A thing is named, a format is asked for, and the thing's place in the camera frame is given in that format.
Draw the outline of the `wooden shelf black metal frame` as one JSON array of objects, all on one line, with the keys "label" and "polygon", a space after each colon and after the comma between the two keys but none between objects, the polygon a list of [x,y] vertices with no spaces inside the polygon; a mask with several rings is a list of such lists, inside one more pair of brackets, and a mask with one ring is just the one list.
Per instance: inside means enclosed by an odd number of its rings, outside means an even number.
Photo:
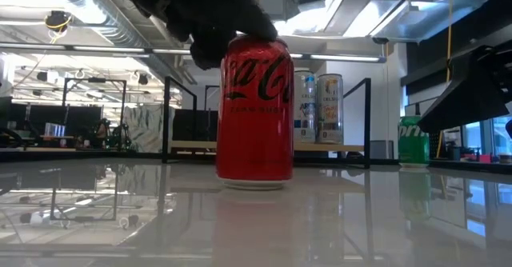
[{"label": "wooden shelf black metal frame", "polygon": [[[177,81],[175,78],[170,76],[164,77],[164,102],[163,102],[163,113],[164,113],[164,131],[163,131],[163,143],[162,143],[162,161],[166,162],[167,154],[169,153],[169,132],[168,127],[170,126],[170,120],[167,118],[170,112],[170,88],[176,86],[179,90],[189,94],[193,100],[193,111],[198,110],[198,96],[191,90],[186,88],[182,83]],[[369,169],[371,165],[370,158],[370,135],[369,135],[369,124],[370,124],[370,112],[365,111],[365,130],[364,130],[364,145],[329,145],[329,144],[318,144],[318,143],[294,143],[294,150],[302,152],[364,152],[363,158],[356,159],[343,159],[339,162],[346,161],[348,164],[363,165],[364,169]],[[172,141],[171,146],[174,148],[189,148],[189,149],[215,149],[215,141]]]}]

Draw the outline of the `black partition panel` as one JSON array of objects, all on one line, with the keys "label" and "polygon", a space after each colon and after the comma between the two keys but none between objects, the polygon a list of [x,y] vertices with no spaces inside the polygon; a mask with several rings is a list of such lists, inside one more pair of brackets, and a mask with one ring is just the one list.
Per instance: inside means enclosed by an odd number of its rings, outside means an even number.
[{"label": "black partition panel", "polygon": [[17,122],[20,129],[28,121],[37,134],[43,135],[47,123],[65,126],[65,136],[76,136],[86,132],[102,116],[102,109],[93,106],[42,106],[10,105],[9,120]]},{"label": "black partition panel", "polygon": [[175,110],[173,141],[217,141],[217,110]]}]

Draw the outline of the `black metal frame stand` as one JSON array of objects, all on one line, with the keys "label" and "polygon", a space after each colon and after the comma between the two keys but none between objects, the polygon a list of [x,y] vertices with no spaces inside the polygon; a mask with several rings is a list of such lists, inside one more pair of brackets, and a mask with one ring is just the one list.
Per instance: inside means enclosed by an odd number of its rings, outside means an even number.
[{"label": "black metal frame stand", "polygon": [[[70,81],[73,81],[74,83],[80,83],[82,81],[87,81],[89,83],[115,83],[119,82],[122,83],[122,102],[121,102],[121,114],[120,114],[120,121],[119,125],[122,126],[124,123],[124,109],[125,109],[125,103],[126,103],[126,87],[127,87],[127,81],[122,79],[109,79],[109,78],[98,78],[98,77],[92,77],[92,78],[64,78],[64,86],[62,91],[62,106],[66,106],[66,98],[68,94],[68,83]],[[117,144],[117,151],[122,151],[122,133],[118,135],[118,144]]]}]

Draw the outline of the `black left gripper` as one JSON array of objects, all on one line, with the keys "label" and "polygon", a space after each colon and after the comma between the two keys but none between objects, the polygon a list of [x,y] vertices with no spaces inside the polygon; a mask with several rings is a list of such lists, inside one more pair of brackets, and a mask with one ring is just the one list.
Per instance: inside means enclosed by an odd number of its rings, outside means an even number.
[{"label": "black left gripper", "polygon": [[[143,11],[171,24],[204,25],[241,31],[267,41],[278,32],[269,16],[252,0],[132,0]],[[202,70],[219,68],[227,52],[227,33],[202,30],[192,33],[190,54]]]}]

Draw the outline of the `grey bin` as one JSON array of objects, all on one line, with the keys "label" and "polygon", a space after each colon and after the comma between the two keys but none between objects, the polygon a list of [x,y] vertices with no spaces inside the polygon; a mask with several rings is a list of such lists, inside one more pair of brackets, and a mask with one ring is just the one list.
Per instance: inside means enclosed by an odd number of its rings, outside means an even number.
[{"label": "grey bin", "polygon": [[371,159],[394,159],[394,142],[391,140],[372,140],[370,142]]}]

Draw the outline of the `red Coca-Cola can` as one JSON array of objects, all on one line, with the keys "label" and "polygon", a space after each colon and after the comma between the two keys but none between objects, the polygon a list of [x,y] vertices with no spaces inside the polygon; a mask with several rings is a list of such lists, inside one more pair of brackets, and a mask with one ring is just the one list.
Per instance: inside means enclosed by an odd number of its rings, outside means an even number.
[{"label": "red Coca-Cola can", "polygon": [[222,60],[217,176],[238,189],[280,189],[293,173],[294,62],[285,42],[235,38]]}]

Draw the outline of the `white blue Celsius can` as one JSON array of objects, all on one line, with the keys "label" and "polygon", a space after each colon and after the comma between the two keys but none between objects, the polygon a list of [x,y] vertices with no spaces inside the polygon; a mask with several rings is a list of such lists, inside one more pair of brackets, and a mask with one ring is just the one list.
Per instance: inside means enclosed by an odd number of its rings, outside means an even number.
[{"label": "white blue Celsius can", "polygon": [[294,71],[294,140],[316,141],[316,77],[310,70]]}]

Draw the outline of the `white tarp cover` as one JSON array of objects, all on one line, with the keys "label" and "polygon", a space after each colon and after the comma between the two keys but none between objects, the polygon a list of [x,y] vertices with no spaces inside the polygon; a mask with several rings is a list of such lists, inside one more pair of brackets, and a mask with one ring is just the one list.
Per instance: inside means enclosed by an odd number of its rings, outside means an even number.
[{"label": "white tarp cover", "polygon": [[163,120],[163,105],[125,108],[123,121],[128,126],[129,138],[136,152],[162,152]]}]

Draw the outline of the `grey ceiling box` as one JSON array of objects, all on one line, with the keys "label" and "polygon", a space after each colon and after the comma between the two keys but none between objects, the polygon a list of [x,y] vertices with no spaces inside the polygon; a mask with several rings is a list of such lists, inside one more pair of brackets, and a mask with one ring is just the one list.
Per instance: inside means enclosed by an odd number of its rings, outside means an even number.
[{"label": "grey ceiling box", "polygon": [[258,0],[258,3],[273,20],[284,18],[285,0]]}]

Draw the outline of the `green Sprite can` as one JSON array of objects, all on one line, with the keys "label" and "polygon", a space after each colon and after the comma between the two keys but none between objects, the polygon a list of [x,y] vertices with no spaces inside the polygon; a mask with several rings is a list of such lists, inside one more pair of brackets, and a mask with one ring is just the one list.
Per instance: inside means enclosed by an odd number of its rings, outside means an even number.
[{"label": "green Sprite can", "polygon": [[418,122],[419,115],[401,117],[398,123],[398,160],[407,168],[423,168],[430,161],[430,139]]}]

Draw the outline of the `long white ceiling light bar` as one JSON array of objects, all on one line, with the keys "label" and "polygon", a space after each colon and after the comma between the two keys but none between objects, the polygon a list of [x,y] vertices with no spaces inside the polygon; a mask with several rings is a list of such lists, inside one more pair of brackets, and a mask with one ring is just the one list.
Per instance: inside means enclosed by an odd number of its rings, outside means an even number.
[{"label": "long white ceiling light bar", "polygon": [[[41,53],[44,51],[51,53],[75,52],[80,54],[106,54],[114,56],[121,54],[123,56],[141,57],[155,54],[168,55],[190,55],[189,50],[170,49],[170,48],[137,48],[137,47],[114,47],[114,46],[72,46],[59,44],[35,44],[35,43],[15,43],[0,42],[0,50],[8,50],[21,53]],[[299,60],[333,61],[333,62],[368,62],[384,63],[386,59],[383,56],[358,56],[348,54],[298,54],[290,53],[290,56]]]}]

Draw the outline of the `white Celsius can pineapple print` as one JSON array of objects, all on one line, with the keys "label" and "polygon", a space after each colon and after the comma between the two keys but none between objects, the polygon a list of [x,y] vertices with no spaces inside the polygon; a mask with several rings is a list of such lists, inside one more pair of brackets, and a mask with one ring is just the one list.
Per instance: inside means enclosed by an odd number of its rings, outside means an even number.
[{"label": "white Celsius can pineapple print", "polygon": [[341,145],[344,141],[343,80],[341,74],[322,74],[318,77],[317,104],[317,142]]}]

